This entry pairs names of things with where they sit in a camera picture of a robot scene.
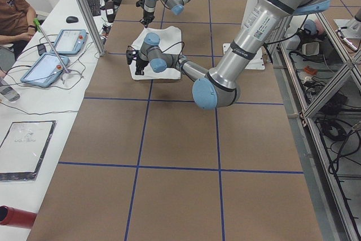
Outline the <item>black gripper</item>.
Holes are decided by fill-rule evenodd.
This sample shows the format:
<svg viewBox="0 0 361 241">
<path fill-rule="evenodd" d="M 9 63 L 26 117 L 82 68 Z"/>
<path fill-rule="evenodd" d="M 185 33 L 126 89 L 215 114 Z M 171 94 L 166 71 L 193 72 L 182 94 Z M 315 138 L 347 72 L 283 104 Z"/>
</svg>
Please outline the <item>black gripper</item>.
<svg viewBox="0 0 361 241">
<path fill-rule="evenodd" d="M 154 12 L 148 12 L 148 11 L 144 10 L 143 11 L 143 20 L 141 20 L 140 22 L 146 28 L 147 26 L 149 26 L 153 23 L 154 18 L 155 18 Z"/>
<path fill-rule="evenodd" d="M 142 60 L 140 57 L 137 57 L 135 74 L 144 76 L 144 69 L 146 66 L 147 66 L 147 61 Z"/>
</svg>

